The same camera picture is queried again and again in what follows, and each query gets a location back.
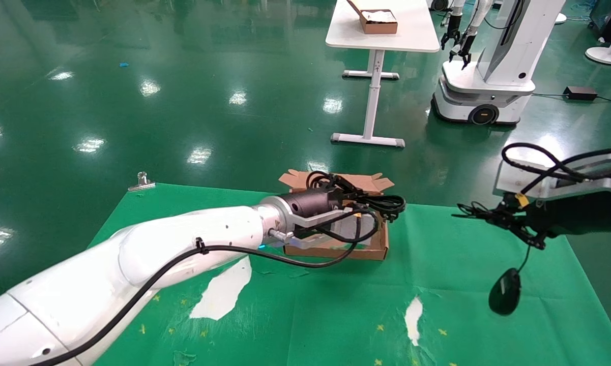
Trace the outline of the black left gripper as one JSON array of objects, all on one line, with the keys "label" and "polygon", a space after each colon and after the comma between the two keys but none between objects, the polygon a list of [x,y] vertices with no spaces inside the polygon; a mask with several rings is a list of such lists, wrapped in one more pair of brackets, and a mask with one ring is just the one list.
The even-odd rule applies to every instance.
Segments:
[{"label": "black left gripper", "polygon": [[299,217],[313,217],[342,207],[344,193],[339,189],[307,189],[284,194],[293,214]]}]

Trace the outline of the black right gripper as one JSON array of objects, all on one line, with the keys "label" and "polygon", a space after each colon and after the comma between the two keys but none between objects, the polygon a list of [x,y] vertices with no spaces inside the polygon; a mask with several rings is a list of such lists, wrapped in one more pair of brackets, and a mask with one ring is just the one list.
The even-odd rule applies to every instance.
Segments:
[{"label": "black right gripper", "polygon": [[[527,219],[527,229],[522,222]],[[545,201],[501,201],[490,211],[489,222],[511,232],[529,247],[545,250],[545,237],[611,232],[611,192]]]}]

